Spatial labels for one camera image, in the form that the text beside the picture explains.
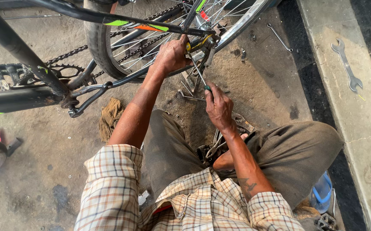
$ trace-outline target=screwdriver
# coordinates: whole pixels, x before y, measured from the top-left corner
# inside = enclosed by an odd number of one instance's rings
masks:
[[[190,53],[188,53],[188,55],[189,55],[191,61],[194,63],[194,67],[195,67],[195,69],[197,69],[198,75],[200,76],[201,80],[202,80],[203,83],[204,83],[204,89],[205,89],[205,90],[209,90],[210,92],[213,92],[213,91],[211,90],[211,88],[210,88],[210,87],[206,84],[206,82],[204,81],[204,79],[203,79],[203,75],[201,74],[200,69],[198,69],[197,63],[194,61],[193,56],[192,56]]]

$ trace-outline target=gray trousers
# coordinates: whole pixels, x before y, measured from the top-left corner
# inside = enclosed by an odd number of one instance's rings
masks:
[[[275,191],[291,208],[308,196],[343,145],[333,127],[314,121],[256,131],[248,135],[245,143]],[[185,141],[180,125],[161,110],[153,111],[150,118],[144,139],[144,164],[155,198],[177,178],[206,168]],[[227,177],[235,177],[235,172]]]

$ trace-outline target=hand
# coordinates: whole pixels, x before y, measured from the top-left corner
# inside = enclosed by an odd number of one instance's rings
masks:
[[[188,37],[183,34],[180,40],[171,40],[160,46],[160,52],[153,64],[154,68],[162,69],[168,74],[186,65],[191,65],[191,59],[184,56],[187,42]]]
[[[207,102],[206,112],[211,122],[223,135],[235,132],[236,128],[231,119],[233,101],[212,82],[207,82],[207,85],[213,91],[212,93],[209,90],[204,91]]]

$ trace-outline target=bicycle frame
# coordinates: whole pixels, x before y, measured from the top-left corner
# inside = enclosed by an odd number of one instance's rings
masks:
[[[31,2],[40,5],[44,8],[51,9],[64,15],[90,21],[94,23],[102,23],[105,25],[121,25],[131,28],[137,28],[137,34],[141,34],[144,30],[158,30],[163,32],[173,32],[178,34],[189,34],[196,36],[205,36],[214,34],[211,30],[199,30],[189,28],[195,15],[199,12],[201,6],[206,0],[195,0],[193,7],[188,13],[187,18],[181,26],[166,24],[157,20],[149,21],[138,18],[131,18],[110,13],[95,12],[85,8],[78,8],[74,4],[65,0],[30,0]],[[123,44],[124,38],[120,39],[113,46]],[[70,90],[63,82],[61,82],[55,74],[49,71],[45,63],[33,52],[32,49],[19,37],[18,34],[6,23],[0,16],[0,45],[3,46],[11,55],[18,59],[22,64],[27,66],[44,84],[25,86],[23,89],[7,90],[0,92],[0,114],[21,111],[31,108],[45,107],[56,104],[61,104],[63,108],[69,108],[70,117],[75,118],[80,116],[93,101],[99,98],[107,89],[121,86],[147,73],[148,67],[126,76],[125,78],[106,82],[104,84],[95,84],[86,87],[81,87],[77,90]],[[84,74],[90,74],[95,67],[95,63],[91,62],[86,68]],[[178,71],[170,73],[169,76],[179,74],[192,66],[184,67]],[[96,94],[86,100],[79,108],[75,104],[70,104],[76,101],[76,97],[94,90],[99,90]]]

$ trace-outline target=forearm tattoo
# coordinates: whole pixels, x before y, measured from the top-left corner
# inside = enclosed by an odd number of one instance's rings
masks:
[[[245,198],[248,200],[251,199],[251,191],[257,185],[257,183],[248,184],[247,181],[249,178],[237,178],[238,182],[240,183],[241,191],[243,192]]]

